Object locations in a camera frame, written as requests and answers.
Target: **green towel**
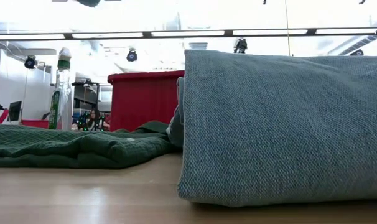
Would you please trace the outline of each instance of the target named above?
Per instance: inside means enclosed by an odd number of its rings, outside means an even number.
[[[157,121],[131,133],[0,125],[0,167],[122,169],[173,152],[166,128]]]

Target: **folded towel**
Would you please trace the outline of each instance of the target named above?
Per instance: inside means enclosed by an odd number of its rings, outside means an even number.
[[[377,199],[377,57],[185,56],[181,198]]]

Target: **wooden table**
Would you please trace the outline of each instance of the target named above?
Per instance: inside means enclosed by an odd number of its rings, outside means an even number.
[[[0,169],[0,224],[377,223],[377,202],[254,208],[177,196],[181,155],[125,170]]]

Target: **fluorescent light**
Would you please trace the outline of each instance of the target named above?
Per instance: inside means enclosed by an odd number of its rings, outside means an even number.
[[[63,34],[24,34],[24,35],[0,35],[0,40],[47,40],[47,39],[64,39]]]
[[[286,35],[289,34],[306,34],[307,30],[235,30],[233,35]]]
[[[85,39],[85,38],[118,38],[118,37],[142,37],[141,32],[132,33],[107,33],[107,34],[72,34],[74,38]]]
[[[181,37],[181,36],[202,36],[202,35],[224,35],[225,31],[172,31],[172,32],[151,32],[154,37]]]
[[[375,28],[367,29],[319,29],[316,34],[357,34],[357,33],[376,33]]]

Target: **red storage bin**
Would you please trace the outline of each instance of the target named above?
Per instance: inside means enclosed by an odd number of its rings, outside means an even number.
[[[49,127],[49,121],[42,121],[42,120],[22,120],[22,125],[36,127],[36,128],[45,128]]]
[[[177,79],[184,71],[108,76],[113,85],[111,131],[133,131],[149,121],[169,123],[177,106]]]

